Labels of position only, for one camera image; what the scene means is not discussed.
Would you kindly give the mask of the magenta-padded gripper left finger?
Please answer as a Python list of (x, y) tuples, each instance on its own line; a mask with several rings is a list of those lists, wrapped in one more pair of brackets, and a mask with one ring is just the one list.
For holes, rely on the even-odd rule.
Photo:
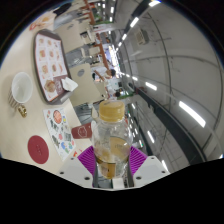
[(97, 178), (97, 164), (93, 147), (72, 157), (59, 170), (59, 176), (84, 188), (93, 188)]

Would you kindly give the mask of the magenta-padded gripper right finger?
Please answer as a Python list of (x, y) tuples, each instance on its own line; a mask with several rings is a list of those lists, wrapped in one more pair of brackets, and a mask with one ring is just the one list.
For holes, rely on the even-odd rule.
[(134, 147), (130, 149), (128, 180), (132, 187), (143, 187), (167, 175), (169, 172), (156, 156), (147, 156)]

